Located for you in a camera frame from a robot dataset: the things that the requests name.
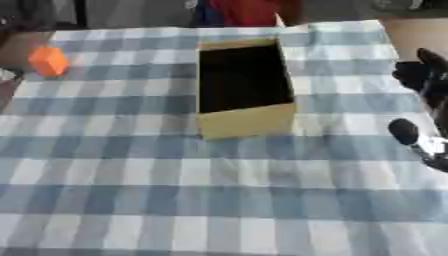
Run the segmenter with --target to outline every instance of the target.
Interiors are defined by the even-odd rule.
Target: floor
[[[72,0],[54,1],[59,18],[74,21]],[[89,25],[91,28],[185,27],[190,24],[192,11],[187,9],[186,5],[191,1],[196,0],[91,0],[88,1]],[[373,0],[302,0],[301,20],[316,22],[448,17],[448,1],[430,1],[437,1],[436,7],[424,11],[389,13],[372,8]]]

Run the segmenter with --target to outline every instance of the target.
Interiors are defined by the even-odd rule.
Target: cardboard box
[[[285,134],[296,103],[277,38],[199,45],[197,121],[206,139]]]

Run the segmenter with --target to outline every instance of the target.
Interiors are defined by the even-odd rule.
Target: checkered tablecloth
[[[292,135],[204,141],[199,41],[278,35]],[[387,132],[434,131],[377,21],[58,32],[0,117],[0,255],[444,256],[448,175]]]

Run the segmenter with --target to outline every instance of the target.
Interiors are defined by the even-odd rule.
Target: orange cube
[[[70,65],[61,49],[50,46],[37,48],[30,55],[28,61],[42,76],[62,75]]]

